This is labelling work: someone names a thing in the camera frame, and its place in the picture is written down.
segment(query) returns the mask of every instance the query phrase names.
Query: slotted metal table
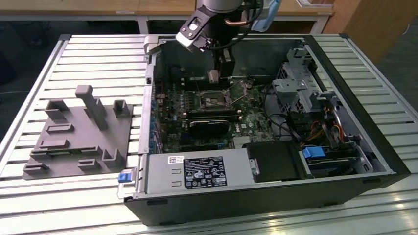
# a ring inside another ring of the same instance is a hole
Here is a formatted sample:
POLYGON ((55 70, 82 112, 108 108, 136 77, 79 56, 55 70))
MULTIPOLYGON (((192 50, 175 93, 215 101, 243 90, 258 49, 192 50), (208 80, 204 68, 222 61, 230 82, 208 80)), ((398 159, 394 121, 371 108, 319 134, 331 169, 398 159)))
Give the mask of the slotted metal table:
MULTIPOLYGON (((23 180, 23 167, 47 119, 47 101, 63 98, 68 106, 82 106, 74 94, 80 84, 94 86, 94 96, 103 104, 115 99, 134 104, 127 168, 136 165, 147 70, 144 37, 72 35, 59 40, 0 145, 0 234, 418 232, 418 114, 353 41, 339 35, 315 39, 413 172, 390 187, 327 208, 147 227, 118 198, 118 174, 23 180)), ((331 90, 321 71, 319 76, 331 90)))

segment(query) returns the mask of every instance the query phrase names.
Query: motherboard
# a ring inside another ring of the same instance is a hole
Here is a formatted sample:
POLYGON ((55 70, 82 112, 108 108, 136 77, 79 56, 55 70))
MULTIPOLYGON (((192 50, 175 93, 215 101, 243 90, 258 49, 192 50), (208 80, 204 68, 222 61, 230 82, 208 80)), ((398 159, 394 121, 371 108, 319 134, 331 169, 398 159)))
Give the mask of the motherboard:
POLYGON ((198 78, 158 87, 163 153, 242 148, 275 139, 262 102, 266 85, 254 85, 252 78, 230 78, 222 90, 203 90, 198 78))

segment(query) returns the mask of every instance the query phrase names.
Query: blue latch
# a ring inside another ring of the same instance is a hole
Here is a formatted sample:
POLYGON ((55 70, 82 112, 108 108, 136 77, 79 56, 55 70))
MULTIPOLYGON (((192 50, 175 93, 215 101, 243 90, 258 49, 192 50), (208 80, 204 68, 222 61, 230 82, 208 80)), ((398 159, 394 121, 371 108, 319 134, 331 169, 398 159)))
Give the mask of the blue latch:
POLYGON ((258 20, 254 22, 252 27, 251 27, 252 31, 259 31, 259 32, 267 31, 267 29, 270 28, 270 25, 274 21, 277 11, 279 10, 281 3, 282 3, 282 0, 273 0, 271 1, 270 6, 269 6, 269 16, 266 19, 258 20))
POLYGON ((306 147, 302 150, 302 153, 303 153, 305 158, 319 158, 319 157, 326 156, 326 153, 322 147, 306 147))
POLYGON ((118 177, 119 183, 132 182, 132 173, 120 173, 118 177))

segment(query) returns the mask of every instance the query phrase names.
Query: power supply label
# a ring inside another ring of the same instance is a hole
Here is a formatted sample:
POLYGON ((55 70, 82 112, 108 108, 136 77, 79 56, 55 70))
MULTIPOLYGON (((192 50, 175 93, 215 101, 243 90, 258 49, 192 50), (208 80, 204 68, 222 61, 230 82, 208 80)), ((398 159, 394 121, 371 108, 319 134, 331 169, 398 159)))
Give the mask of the power supply label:
POLYGON ((183 166, 187 189, 228 185, 223 157, 184 159, 183 166))

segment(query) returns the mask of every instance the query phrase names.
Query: white sticker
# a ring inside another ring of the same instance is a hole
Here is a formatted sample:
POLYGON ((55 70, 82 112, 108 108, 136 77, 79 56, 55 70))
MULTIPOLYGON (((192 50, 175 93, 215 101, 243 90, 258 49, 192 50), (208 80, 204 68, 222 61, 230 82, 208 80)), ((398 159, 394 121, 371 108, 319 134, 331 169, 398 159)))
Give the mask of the white sticker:
POLYGON ((116 14, 130 14, 130 15, 134 15, 135 11, 116 11, 116 14))
POLYGON ((168 156, 168 164, 183 163, 184 156, 168 156))

